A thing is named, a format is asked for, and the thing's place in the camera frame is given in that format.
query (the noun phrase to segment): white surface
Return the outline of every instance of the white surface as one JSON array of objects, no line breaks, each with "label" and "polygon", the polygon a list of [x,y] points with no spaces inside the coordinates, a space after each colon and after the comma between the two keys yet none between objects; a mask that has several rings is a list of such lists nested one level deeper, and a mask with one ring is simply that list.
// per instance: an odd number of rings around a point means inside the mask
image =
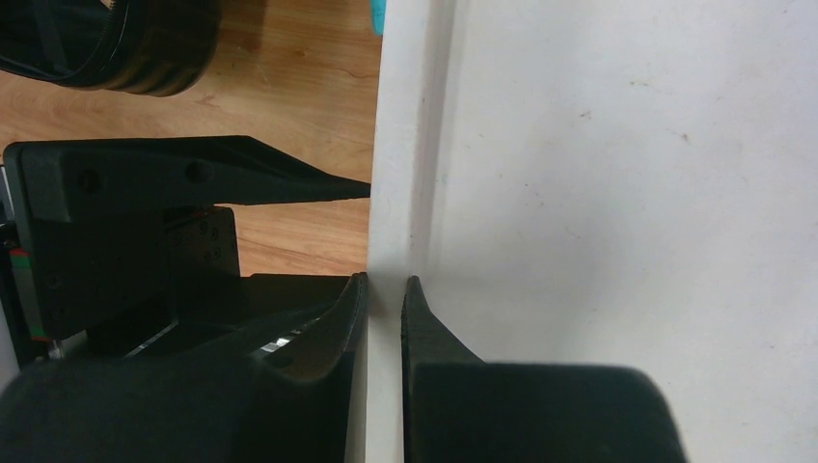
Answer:
[{"label": "white surface", "polygon": [[805,0],[391,0],[367,460],[402,452],[418,273],[487,360],[647,372],[693,461],[814,462],[816,24]]}]

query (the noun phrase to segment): screw hole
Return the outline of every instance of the screw hole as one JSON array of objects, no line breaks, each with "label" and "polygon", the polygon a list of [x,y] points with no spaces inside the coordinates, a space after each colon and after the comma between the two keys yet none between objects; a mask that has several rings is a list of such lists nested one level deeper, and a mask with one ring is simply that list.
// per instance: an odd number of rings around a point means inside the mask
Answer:
[{"label": "screw hole", "polygon": [[79,189],[93,194],[102,189],[102,179],[94,169],[82,171],[77,177],[77,184]]},{"label": "screw hole", "polygon": [[213,178],[213,167],[202,161],[194,161],[184,169],[184,176],[191,183],[205,183]]}]

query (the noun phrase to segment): teal object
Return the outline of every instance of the teal object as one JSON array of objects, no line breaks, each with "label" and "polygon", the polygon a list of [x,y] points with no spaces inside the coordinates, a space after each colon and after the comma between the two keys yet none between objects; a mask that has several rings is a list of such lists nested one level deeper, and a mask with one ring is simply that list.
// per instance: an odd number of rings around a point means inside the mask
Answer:
[{"label": "teal object", "polygon": [[383,36],[384,16],[386,16],[386,0],[369,0],[372,8],[372,29],[375,34]]}]

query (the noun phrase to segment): black mechanical part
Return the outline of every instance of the black mechanical part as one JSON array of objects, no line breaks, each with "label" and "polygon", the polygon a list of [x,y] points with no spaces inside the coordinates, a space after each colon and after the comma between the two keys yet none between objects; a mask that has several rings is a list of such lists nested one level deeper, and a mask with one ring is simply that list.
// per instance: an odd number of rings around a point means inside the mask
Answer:
[{"label": "black mechanical part", "polygon": [[[23,312],[31,332],[48,340],[103,323],[92,338],[113,336],[110,323],[133,332],[127,318],[112,320],[129,312],[155,313],[161,323],[208,292],[203,288],[238,278],[232,214],[212,204],[369,193],[365,183],[330,176],[250,137],[19,143],[5,160],[30,262],[18,272],[18,282],[30,279]],[[112,352],[136,342],[131,336]]]},{"label": "black mechanical part", "polygon": [[276,327],[250,324],[177,355],[29,368],[0,400],[0,461],[342,461],[368,298],[366,275],[346,280],[272,353]]},{"label": "black mechanical part", "polygon": [[406,462],[685,461],[642,373],[485,364],[432,314],[417,277],[401,330]]},{"label": "black mechanical part", "polygon": [[342,461],[367,277],[241,277],[214,204],[368,185],[246,137],[26,143],[6,161],[0,297],[23,371],[0,461]]},{"label": "black mechanical part", "polygon": [[220,0],[0,2],[0,69],[65,87],[174,95],[204,73]]}]

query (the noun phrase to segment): wood grain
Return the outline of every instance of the wood grain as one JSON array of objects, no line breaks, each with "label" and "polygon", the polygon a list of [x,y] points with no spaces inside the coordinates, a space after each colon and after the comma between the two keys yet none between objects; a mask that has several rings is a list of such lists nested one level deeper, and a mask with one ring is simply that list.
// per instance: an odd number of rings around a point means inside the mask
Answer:
[{"label": "wood grain", "polygon": [[[369,181],[380,64],[366,0],[225,0],[208,71],[168,98],[82,92],[0,72],[14,141],[246,134]],[[234,208],[243,274],[364,268],[368,201]]]}]

